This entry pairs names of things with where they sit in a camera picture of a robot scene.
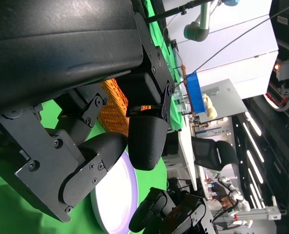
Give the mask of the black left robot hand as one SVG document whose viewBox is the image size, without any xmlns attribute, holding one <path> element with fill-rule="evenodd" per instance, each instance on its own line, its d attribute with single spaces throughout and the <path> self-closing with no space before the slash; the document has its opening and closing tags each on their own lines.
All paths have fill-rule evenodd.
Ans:
<svg viewBox="0 0 289 234">
<path fill-rule="evenodd" d="M 0 176 L 61 221 L 125 150 L 159 162 L 174 82 L 129 0 L 0 0 Z"/>
</svg>

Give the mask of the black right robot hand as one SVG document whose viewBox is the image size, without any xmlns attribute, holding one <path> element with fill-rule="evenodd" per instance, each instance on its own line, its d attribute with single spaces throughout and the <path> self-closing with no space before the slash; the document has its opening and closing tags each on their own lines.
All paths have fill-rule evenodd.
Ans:
<svg viewBox="0 0 289 234">
<path fill-rule="evenodd" d="M 144 234 L 214 234 L 213 215 L 204 198 L 186 194 L 175 205 L 169 194 L 151 187 L 129 222 L 129 230 Z"/>
</svg>

